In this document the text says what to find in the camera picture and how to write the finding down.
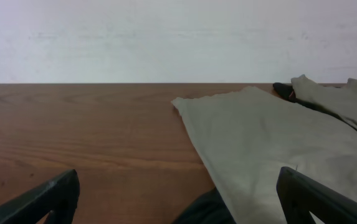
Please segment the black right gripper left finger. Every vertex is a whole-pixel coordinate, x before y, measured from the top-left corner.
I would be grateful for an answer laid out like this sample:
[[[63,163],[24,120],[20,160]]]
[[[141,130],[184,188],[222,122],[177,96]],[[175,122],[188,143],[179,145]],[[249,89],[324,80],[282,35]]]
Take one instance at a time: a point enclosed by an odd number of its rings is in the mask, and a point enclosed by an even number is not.
[[[74,219],[80,195],[77,171],[67,170],[0,205],[0,224],[68,223]]]

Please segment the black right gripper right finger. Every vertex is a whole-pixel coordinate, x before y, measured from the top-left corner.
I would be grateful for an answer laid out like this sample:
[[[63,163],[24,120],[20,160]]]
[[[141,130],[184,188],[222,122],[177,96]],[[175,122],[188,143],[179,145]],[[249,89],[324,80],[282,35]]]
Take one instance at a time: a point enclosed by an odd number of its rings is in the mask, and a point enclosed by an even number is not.
[[[289,167],[282,167],[276,185],[288,224],[357,224],[357,202]]]

